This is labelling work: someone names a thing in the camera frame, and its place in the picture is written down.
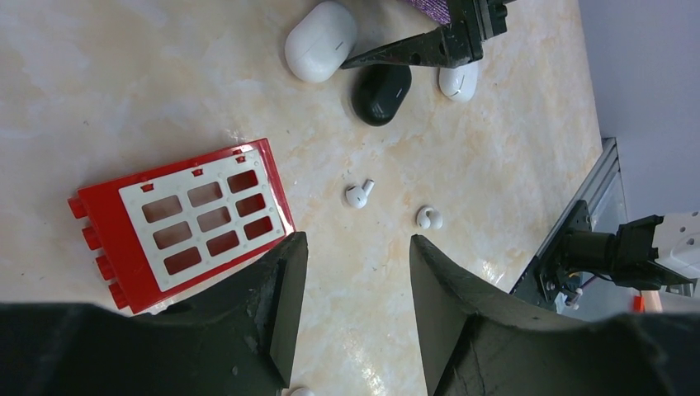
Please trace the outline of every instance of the beige marble countertop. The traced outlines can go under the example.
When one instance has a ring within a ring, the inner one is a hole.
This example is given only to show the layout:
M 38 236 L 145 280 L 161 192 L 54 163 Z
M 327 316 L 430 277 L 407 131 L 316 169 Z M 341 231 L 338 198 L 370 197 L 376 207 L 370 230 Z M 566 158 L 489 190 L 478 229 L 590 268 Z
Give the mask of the beige marble countertop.
M 435 27 L 398 0 L 343 1 L 355 53 Z M 315 0 L 0 3 L 0 299 L 113 308 L 66 199 L 77 188 L 268 137 L 310 256 L 294 367 L 318 395 L 424 394 L 409 237 L 508 290 L 601 152 L 575 0 L 508 6 L 475 98 L 437 70 L 387 126 L 348 104 L 357 71 L 295 79 L 282 48 Z M 367 207 L 343 189 L 376 181 Z

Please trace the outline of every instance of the white plastic grid panel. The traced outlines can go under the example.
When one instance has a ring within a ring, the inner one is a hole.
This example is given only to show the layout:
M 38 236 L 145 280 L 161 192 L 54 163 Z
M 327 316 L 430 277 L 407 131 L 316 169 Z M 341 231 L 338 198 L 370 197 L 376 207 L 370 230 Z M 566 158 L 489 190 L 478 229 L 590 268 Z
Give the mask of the white plastic grid panel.
M 245 161 L 239 163 L 237 158 L 241 157 L 245 157 Z M 195 177 L 192 172 L 197 169 L 201 169 L 202 174 Z M 228 178 L 251 170 L 255 172 L 258 184 L 235 194 L 232 193 L 229 188 Z M 204 205 L 192 207 L 187 192 L 212 182 L 219 183 L 222 197 Z M 144 192 L 141 187 L 147 184 L 153 184 L 153 190 Z M 123 187 L 119 190 L 119 194 L 161 291 L 172 289 L 213 268 L 230 262 L 246 252 L 260 248 L 280 238 L 284 232 L 277 205 L 272 195 L 272 188 L 267 181 L 267 173 L 257 150 L 171 173 L 143 184 Z M 262 194 L 265 200 L 264 209 L 241 218 L 236 210 L 236 202 L 257 194 Z M 176 196 L 180 200 L 182 212 L 153 223 L 146 221 L 142 209 L 143 206 L 169 196 Z M 197 216 L 221 207 L 225 207 L 229 211 L 231 221 L 203 233 L 197 223 Z M 253 240 L 248 240 L 244 232 L 244 226 L 264 217 L 270 218 L 272 231 L 264 233 Z M 187 222 L 192 232 L 192 237 L 165 249 L 159 249 L 155 243 L 154 233 L 183 221 Z M 230 231 L 236 232 L 239 245 L 212 257 L 206 246 L 207 241 Z M 164 260 L 192 247 L 196 247 L 199 251 L 201 262 L 175 274 L 168 274 Z

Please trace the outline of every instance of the white earbud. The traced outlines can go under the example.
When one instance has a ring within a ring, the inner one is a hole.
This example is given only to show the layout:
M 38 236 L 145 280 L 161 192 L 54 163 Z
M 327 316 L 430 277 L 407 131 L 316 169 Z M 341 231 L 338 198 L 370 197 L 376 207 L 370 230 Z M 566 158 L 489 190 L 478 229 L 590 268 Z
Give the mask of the white earbud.
M 441 68 L 438 84 L 440 91 L 452 101 L 469 101 L 476 92 L 479 79 L 479 62 L 458 68 Z
M 440 229 L 442 227 L 442 214 L 432 206 L 424 206 L 418 211 L 416 224 L 421 229 Z
M 307 388 L 299 388 L 292 392 L 290 396 L 314 396 L 314 393 Z
M 348 200 L 350 206 L 360 209 L 367 204 L 367 197 L 370 195 L 372 188 L 374 188 L 374 181 L 367 179 L 362 188 L 360 186 L 348 188 L 345 191 L 345 199 Z

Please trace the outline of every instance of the red stud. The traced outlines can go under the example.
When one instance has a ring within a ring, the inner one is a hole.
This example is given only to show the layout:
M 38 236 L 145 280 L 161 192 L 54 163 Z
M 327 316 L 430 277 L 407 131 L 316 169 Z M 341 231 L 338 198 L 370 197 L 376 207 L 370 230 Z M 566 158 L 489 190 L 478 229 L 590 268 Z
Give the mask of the red stud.
M 124 291 L 121 289 L 118 283 L 112 283 L 109 285 L 110 288 L 110 293 L 111 297 L 114 300 L 114 304 L 116 305 L 117 309 L 123 309 L 126 308 L 129 303 L 126 302 L 126 296 L 124 295 Z
M 82 201 L 78 197 L 74 197 L 68 200 L 68 205 L 70 206 L 70 211 L 73 212 L 73 216 L 76 219 L 82 219 L 87 216 L 88 213 L 83 206 Z
M 97 232 L 93 227 L 86 227 L 83 229 L 83 238 L 85 238 L 87 247 L 90 248 L 90 250 L 97 250 L 102 247 L 102 242 L 100 242 L 100 238 L 97 236 Z
M 111 264 L 109 260 L 107 260 L 106 256 L 100 256 L 95 261 L 97 262 L 97 268 L 100 269 L 100 273 L 105 281 L 111 281 L 114 279 L 114 270 L 112 270 Z

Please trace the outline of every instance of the white robot part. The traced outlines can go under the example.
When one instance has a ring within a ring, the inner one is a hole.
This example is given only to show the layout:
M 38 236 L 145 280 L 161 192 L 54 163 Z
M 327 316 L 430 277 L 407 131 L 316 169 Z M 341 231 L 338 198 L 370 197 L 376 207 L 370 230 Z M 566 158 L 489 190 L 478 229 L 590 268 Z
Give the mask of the white robot part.
M 357 42 L 357 24 L 336 2 L 322 2 L 286 38 L 289 69 L 308 83 L 328 80 Z
M 700 278 L 700 213 L 667 214 L 654 231 L 655 261 L 689 279 Z

